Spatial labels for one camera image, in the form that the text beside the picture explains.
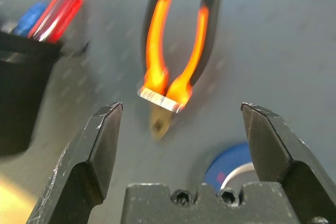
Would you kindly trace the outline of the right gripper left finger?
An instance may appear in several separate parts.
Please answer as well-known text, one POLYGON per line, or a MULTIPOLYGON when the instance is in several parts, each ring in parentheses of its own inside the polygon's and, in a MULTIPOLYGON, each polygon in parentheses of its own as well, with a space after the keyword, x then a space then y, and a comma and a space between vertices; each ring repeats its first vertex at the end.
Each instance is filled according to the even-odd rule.
POLYGON ((123 105, 97 110, 61 153, 27 223, 87 223, 104 202, 114 168, 123 105))

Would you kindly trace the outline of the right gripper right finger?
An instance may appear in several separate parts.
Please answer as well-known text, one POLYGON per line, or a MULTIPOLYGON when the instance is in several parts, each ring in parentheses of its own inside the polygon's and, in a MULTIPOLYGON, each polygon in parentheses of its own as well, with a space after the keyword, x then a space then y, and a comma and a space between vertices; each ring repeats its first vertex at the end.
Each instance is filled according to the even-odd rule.
POLYGON ((335 223, 335 183, 284 119, 264 107, 240 107, 259 180, 279 183, 301 223, 335 223))

